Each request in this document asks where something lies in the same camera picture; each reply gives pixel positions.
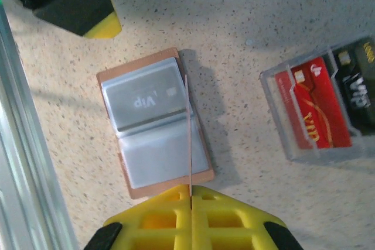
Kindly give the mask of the tan leather card holder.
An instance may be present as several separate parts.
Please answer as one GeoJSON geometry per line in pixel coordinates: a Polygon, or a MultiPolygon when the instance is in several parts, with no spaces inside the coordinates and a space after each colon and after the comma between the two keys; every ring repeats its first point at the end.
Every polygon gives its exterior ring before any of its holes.
{"type": "Polygon", "coordinates": [[[124,132],[117,132],[112,125],[125,182],[133,199],[153,196],[179,184],[199,184],[214,178],[187,73],[176,48],[171,47],[97,73],[107,115],[110,119],[103,94],[104,82],[168,59],[173,59],[178,65],[185,91],[185,110],[124,132]]]}

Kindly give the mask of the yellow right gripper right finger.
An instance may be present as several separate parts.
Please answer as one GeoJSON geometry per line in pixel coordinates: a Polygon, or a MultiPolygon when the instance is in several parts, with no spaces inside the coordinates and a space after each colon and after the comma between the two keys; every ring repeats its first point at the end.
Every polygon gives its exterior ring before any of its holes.
{"type": "Polygon", "coordinates": [[[192,250],[304,250],[278,217],[207,187],[192,187],[192,250]]]}

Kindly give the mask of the silver VIP card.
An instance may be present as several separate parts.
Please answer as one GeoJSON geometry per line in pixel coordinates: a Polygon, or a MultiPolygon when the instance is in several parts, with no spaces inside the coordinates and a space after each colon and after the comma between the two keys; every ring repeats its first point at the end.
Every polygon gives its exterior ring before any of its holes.
{"type": "Polygon", "coordinates": [[[185,91],[173,59],[131,71],[103,83],[105,104],[117,132],[185,110],[185,91]]]}

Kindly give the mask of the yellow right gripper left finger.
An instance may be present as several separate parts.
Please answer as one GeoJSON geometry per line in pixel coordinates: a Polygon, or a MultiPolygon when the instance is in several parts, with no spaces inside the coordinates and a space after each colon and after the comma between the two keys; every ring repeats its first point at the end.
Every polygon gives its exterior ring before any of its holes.
{"type": "Polygon", "coordinates": [[[192,250],[189,186],[175,186],[110,217],[83,250],[192,250]]]}

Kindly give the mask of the red VIP card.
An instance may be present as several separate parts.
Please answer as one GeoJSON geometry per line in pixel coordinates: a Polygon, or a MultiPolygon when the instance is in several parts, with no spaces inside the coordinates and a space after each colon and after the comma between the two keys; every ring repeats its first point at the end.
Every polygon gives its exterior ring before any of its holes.
{"type": "Polygon", "coordinates": [[[311,149],[304,133],[319,149],[352,146],[340,105],[325,66],[317,57],[275,75],[286,111],[300,149],[311,149]]]}

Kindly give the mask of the clear plastic card box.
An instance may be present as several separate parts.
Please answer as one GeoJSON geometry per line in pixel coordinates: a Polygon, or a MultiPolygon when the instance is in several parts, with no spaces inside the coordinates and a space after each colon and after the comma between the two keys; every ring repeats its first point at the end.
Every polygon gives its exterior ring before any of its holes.
{"type": "Polygon", "coordinates": [[[375,39],[375,36],[370,35],[356,36],[339,44],[284,61],[279,65],[261,73],[261,84],[264,89],[267,102],[270,106],[277,131],[281,138],[282,146],[289,160],[305,163],[330,163],[356,159],[360,157],[375,157],[375,135],[362,135],[362,133],[358,129],[356,129],[350,122],[342,94],[340,93],[339,85],[336,81],[338,67],[333,54],[337,49],[340,49],[343,46],[356,42],[365,37],[372,37],[373,39],[375,39]],[[308,140],[312,145],[311,149],[300,149],[296,142],[296,137],[292,129],[291,120],[288,116],[286,107],[281,97],[281,93],[276,84],[275,75],[282,71],[287,71],[289,77],[292,78],[291,69],[293,67],[304,64],[307,61],[311,61],[317,57],[323,57],[325,61],[325,66],[330,75],[333,89],[337,96],[340,109],[350,133],[350,137],[352,140],[351,147],[319,149],[314,141],[309,138],[307,133],[304,133],[304,135],[305,139],[308,140]]]}

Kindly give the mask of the black VIP card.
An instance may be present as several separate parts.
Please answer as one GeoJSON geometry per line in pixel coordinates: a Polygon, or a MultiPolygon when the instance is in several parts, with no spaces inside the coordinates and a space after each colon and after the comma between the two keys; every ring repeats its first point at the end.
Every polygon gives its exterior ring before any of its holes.
{"type": "Polygon", "coordinates": [[[336,81],[351,124],[375,135],[375,39],[365,37],[337,49],[336,81]]]}

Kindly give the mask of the aluminium table frame rail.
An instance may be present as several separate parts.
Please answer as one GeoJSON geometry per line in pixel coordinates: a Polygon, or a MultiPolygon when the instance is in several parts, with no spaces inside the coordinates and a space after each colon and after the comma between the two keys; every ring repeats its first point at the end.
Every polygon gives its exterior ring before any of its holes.
{"type": "Polygon", "coordinates": [[[0,250],[79,250],[2,0],[0,250]]]}

